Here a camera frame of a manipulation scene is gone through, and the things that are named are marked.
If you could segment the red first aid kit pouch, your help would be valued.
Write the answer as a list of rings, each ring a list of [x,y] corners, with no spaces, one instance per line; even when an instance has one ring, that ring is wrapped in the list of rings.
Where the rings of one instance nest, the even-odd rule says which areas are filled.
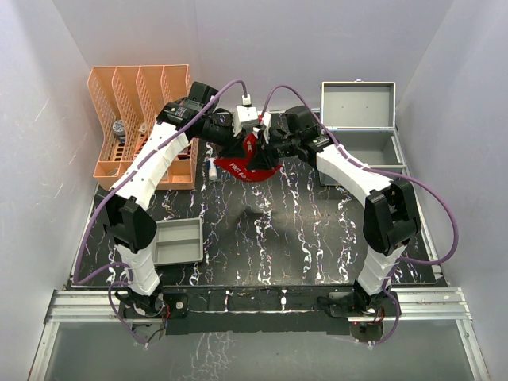
[[[278,159],[270,158],[261,149],[260,140],[254,133],[250,133],[242,142],[224,147],[217,155],[215,164],[245,183],[261,183],[282,167]]]

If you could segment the grey plastic divided tray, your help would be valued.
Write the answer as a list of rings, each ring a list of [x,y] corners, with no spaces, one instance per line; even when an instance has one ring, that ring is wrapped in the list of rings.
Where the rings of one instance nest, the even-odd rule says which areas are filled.
[[[156,266],[198,263],[203,260],[203,232],[200,217],[158,221],[155,251]]]

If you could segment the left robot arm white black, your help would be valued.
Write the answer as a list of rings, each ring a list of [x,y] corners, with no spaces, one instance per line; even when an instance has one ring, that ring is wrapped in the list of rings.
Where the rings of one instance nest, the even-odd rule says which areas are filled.
[[[96,221],[114,242],[127,271],[127,294],[121,301],[138,314],[158,316],[164,307],[152,258],[157,224],[148,213],[150,200],[178,154],[195,137],[206,138],[204,124],[233,84],[229,82],[217,90],[194,82],[186,97],[167,103],[126,172],[109,190],[96,194]]]

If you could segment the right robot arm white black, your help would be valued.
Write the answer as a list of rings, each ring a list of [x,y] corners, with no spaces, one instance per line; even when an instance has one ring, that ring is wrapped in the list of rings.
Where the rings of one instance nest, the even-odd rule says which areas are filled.
[[[380,175],[346,151],[305,106],[285,114],[288,130],[273,129],[267,113],[259,117],[263,163],[296,156],[334,179],[364,208],[362,232],[368,250],[352,292],[339,306],[357,314],[380,310],[390,294],[391,271],[421,230],[412,184],[390,172]]]

